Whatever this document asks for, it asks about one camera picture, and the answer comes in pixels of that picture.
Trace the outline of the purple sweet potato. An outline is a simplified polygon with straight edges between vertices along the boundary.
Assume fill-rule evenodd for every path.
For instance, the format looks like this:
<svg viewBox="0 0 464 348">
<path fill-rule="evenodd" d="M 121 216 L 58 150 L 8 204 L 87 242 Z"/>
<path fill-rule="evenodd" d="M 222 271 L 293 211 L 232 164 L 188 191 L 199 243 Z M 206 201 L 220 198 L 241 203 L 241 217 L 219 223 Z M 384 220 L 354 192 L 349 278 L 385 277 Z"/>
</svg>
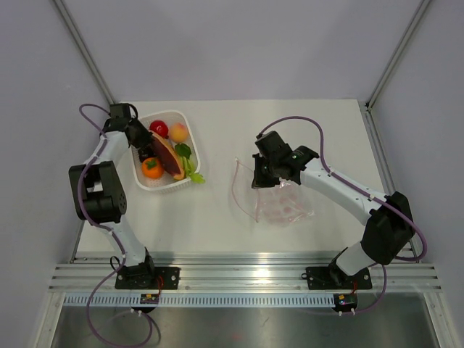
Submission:
<svg viewBox="0 0 464 348">
<path fill-rule="evenodd" d="M 152 145 L 154 153 L 159 157 L 165 171 L 174 180 L 180 181 L 185 178 L 185 172 L 180 157 L 170 143 L 157 133 L 152 133 Z"/>
</svg>

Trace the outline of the clear pink-dotted zip bag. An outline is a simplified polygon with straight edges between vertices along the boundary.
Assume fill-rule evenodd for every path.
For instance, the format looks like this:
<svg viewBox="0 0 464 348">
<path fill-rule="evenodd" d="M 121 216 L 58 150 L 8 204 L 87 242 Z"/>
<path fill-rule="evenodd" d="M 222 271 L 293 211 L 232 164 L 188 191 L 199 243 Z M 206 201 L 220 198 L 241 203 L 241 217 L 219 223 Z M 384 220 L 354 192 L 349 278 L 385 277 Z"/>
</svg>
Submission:
<svg viewBox="0 0 464 348">
<path fill-rule="evenodd" d="M 252 188 L 253 170 L 235 159 L 231 197 L 236 206 L 254 222 L 286 227 L 312 217 L 309 199 L 295 183 L 281 181 L 272 188 Z"/>
</svg>

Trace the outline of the green celery stalk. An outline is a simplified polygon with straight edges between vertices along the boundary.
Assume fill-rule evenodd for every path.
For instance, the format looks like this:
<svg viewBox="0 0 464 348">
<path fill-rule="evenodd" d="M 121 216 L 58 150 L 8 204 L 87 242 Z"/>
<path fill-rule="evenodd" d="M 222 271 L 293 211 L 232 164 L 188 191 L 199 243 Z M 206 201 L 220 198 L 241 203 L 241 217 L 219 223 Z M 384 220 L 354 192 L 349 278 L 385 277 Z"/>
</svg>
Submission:
<svg viewBox="0 0 464 348">
<path fill-rule="evenodd" d="M 187 144 L 176 144 L 175 152 L 180 157 L 185 175 L 190 178 L 192 182 L 203 184 L 206 182 L 203 175 L 196 171 L 196 165 L 191 160 L 192 151 Z"/>
</svg>

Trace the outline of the orange peach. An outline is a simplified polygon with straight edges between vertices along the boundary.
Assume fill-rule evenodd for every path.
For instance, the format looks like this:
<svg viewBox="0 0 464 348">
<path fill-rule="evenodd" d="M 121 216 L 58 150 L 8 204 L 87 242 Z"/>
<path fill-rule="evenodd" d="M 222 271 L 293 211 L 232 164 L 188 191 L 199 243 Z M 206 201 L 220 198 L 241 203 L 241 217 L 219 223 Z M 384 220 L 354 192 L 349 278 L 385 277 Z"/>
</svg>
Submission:
<svg viewBox="0 0 464 348">
<path fill-rule="evenodd" d="M 169 137 L 175 143 L 183 143 L 189 138 L 189 130 L 182 123 L 175 123 L 169 129 Z"/>
</svg>

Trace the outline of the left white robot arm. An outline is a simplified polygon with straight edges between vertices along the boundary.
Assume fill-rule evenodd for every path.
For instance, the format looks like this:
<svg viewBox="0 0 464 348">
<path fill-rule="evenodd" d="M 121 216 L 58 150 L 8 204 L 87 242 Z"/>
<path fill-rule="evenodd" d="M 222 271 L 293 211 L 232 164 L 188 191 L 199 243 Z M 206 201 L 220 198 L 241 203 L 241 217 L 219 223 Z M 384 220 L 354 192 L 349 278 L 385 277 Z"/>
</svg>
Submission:
<svg viewBox="0 0 464 348">
<path fill-rule="evenodd" d="M 104 233 L 118 257 L 111 265 L 117 289 L 161 287 L 161 280 L 147 248 L 138 240 L 125 214 L 128 203 L 117 173 L 126 151 L 147 149 L 151 133 L 129 103 L 112 104 L 109 110 L 96 104 L 79 106 L 80 115 L 99 132 L 99 144 L 82 165 L 69 171 L 72 197 L 78 217 Z"/>
</svg>

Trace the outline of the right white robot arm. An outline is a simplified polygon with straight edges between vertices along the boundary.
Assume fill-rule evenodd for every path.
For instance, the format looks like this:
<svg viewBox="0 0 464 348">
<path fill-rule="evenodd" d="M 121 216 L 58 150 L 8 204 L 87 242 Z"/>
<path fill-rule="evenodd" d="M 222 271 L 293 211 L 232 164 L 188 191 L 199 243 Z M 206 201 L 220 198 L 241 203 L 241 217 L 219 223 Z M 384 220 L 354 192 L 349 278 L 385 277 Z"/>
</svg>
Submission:
<svg viewBox="0 0 464 348">
<path fill-rule="evenodd" d="M 282 180 L 313 189 L 351 213 L 365 228 L 359 242 L 338 253 L 329 265 L 306 271 L 310 289 L 371 289 L 368 267 L 388 265 L 415 231 L 407 198 L 377 191 L 360 193 L 356 183 L 337 178 L 320 154 L 299 146 L 292 149 L 277 132 L 258 135 L 252 188 L 267 189 Z"/>
</svg>

